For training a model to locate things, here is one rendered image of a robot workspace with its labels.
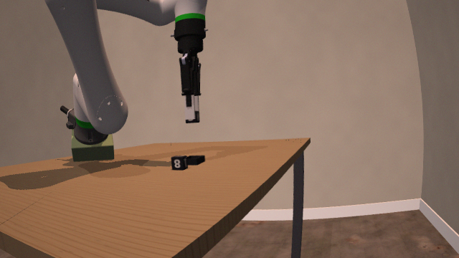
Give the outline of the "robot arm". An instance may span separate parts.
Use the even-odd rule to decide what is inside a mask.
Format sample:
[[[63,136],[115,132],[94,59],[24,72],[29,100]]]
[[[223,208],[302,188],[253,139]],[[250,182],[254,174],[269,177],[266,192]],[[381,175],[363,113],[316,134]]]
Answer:
[[[103,142],[128,117],[127,102],[105,51],[98,10],[134,16],[156,26],[175,21],[176,41],[206,37],[207,0],[45,0],[75,68],[74,109],[61,106],[67,128],[85,145]]]

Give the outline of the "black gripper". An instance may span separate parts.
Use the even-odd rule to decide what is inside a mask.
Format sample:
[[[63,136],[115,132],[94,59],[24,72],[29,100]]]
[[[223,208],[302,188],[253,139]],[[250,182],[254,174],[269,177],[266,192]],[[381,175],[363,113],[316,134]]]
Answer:
[[[195,119],[195,110],[199,111],[201,63],[199,63],[197,53],[202,50],[203,40],[201,38],[190,37],[178,41],[178,53],[183,54],[183,57],[179,58],[179,63],[181,91],[184,92],[181,95],[186,95],[184,96],[185,120]]]

